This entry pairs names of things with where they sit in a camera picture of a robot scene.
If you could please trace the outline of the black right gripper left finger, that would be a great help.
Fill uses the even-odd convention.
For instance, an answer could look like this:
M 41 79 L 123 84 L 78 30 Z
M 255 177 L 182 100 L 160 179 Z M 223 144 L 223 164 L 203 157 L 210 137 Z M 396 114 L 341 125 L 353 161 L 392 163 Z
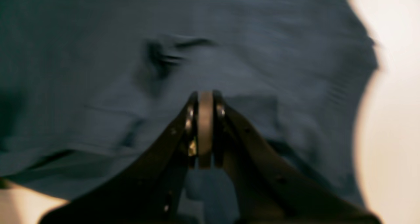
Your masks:
M 177 214 L 189 168 L 211 166 L 214 119 L 212 92 L 191 94 L 155 142 L 120 174 L 41 224 L 187 224 Z

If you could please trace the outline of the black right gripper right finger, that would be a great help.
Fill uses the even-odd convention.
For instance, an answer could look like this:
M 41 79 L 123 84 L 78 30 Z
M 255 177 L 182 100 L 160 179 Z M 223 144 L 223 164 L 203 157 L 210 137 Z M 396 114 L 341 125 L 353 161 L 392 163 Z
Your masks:
M 282 159 L 219 91 L 213 97 L 213 155 L 234 184 L 238 224 L 379 224 Z

